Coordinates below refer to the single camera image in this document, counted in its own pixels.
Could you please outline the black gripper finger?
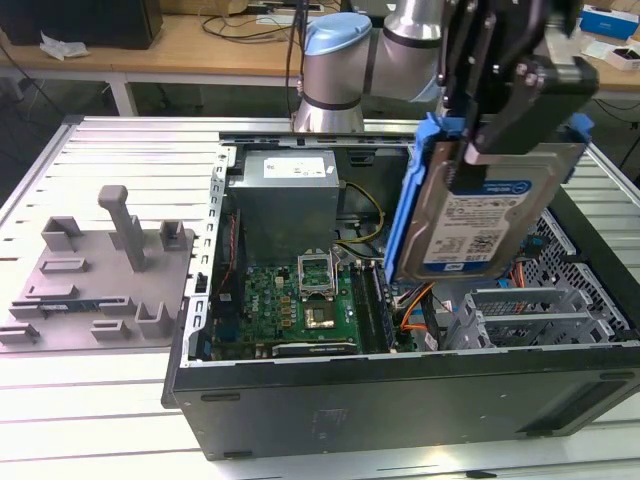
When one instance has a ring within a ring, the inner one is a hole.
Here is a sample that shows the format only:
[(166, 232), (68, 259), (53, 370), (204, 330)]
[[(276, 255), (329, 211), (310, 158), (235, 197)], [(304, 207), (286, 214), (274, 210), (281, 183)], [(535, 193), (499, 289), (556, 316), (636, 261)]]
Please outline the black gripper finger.
[(498, 1), (445, 1), (440, 20), (437, 83), (448, 116), (465, 120), (467, 132), (479, 130), (483, 76), (493, 41)]
[(465, 120), (461, 145), (451, 164), (451, 189), (472, 190), (486, 178), (482, 156), (526, 155), (549, 140), (599, 87), (598, 73), (572, 56), (555, 63), (546, 56), (526, 56), (509, 79), (493, 73), (478, 78), (479, 64), (466, 80), (454, 79), (451, 114)]

